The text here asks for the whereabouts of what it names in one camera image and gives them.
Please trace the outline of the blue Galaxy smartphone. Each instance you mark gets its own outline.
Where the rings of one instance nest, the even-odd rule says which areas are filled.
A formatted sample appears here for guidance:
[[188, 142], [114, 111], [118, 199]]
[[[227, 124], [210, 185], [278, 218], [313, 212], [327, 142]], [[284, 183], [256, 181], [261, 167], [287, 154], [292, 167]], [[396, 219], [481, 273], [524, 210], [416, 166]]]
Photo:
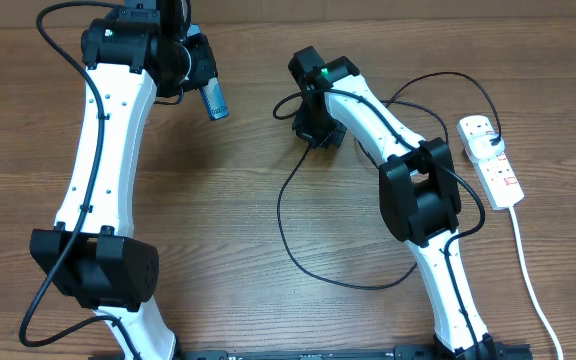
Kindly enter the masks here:
[[200, 94], [211, 121], [217, 121], [229, 115], [225, 97], [216, 77], [211, 78], [208, 84], [200, 89]]

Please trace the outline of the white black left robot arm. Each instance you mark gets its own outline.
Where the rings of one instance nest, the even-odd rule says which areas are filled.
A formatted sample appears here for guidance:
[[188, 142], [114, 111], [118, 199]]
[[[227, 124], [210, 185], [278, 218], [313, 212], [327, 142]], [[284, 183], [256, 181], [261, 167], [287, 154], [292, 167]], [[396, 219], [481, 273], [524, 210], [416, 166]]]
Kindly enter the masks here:
[[105, 323], [123, 359], [182, 357], [158, 309], [157, 249], [134, 238], [133, 193], [151, 108], [199, 91], [209, 117], [228, 113], [207, 37], [187, 1], [109, 4], [81, 37], [74, 68], [86, 83], [75, 164], [53, 227], [30, 252], [55, 287]]

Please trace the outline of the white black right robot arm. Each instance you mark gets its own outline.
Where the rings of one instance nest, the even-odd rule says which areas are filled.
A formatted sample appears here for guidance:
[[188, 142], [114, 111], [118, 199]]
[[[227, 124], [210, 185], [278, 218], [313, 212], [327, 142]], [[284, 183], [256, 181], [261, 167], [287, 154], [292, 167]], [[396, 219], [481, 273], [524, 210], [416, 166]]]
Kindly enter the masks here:
[[460, 189], [448, 144], [408, 129], [346, 57], [325, 62], [313, 47], [288, 70], [301, 106], [293, 129], [312, 147], [338, 146], [347, 131], [374, 161], [379, 205], [391, 234], [413, 254], [432, 306], [439, 359], [493, 359], [497, 349], [474, 304], [460, 258]]

